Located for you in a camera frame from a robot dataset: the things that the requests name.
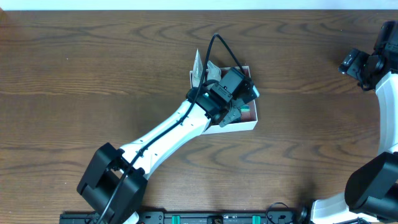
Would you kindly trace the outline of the white Pantene tube gold cap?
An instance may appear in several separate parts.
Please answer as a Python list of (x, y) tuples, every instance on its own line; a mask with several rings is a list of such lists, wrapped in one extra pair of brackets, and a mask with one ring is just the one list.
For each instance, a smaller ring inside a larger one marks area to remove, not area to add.
[(199, 86), (202, 72), (203, 72), (203, 64), (201, 61), (200, 52), (199, 50), (197, 50), (192, 70), (192, 78), (191, 78), (192, 87)]

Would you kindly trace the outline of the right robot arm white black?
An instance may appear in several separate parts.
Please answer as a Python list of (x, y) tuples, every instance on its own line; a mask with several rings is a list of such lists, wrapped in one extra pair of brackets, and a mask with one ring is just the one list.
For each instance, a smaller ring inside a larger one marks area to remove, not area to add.
[(352, 49), (339, 72), (371, 91), (379, 107), (376, 156), (354, 171), (342, 193), (312, 202), (308, 223), (397, 222), (397, 21), (379, 29), (369, 54)]

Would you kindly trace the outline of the clear pump bottle blue liquid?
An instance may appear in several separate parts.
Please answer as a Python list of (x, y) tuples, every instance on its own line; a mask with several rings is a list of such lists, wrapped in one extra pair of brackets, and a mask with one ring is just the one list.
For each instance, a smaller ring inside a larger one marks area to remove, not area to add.
[(221, 80), (221, 69), (217, 67), (213, 62), (210, 60), (207, 62), (207, 78), (206, 80), (215, 80), (215, 81), (220, 81)]

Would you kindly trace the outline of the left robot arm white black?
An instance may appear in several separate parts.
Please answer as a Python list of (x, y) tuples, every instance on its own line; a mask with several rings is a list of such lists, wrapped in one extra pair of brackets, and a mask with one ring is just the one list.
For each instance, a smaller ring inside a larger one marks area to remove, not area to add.
[(226, 126), (226, 116), (259, 97), (250, 78), (227, 78), (208, 88), (193, 87), (177, 111), (152, 131), (116, 149), (102, 145), (91, 158), (77, 191), (99, 215), (87, 223), (137, 223), (149, 177), (169, 156), (213, 123)]

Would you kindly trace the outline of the green white toothbrush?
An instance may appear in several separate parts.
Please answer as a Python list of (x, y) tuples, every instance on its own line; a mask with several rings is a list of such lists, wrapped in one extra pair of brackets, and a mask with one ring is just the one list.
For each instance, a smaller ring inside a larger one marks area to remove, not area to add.
[(249, 105), (243, 105), (243, 106), (240, 107), (240, 111), (242, 113), (250, 112), (250, 106)]

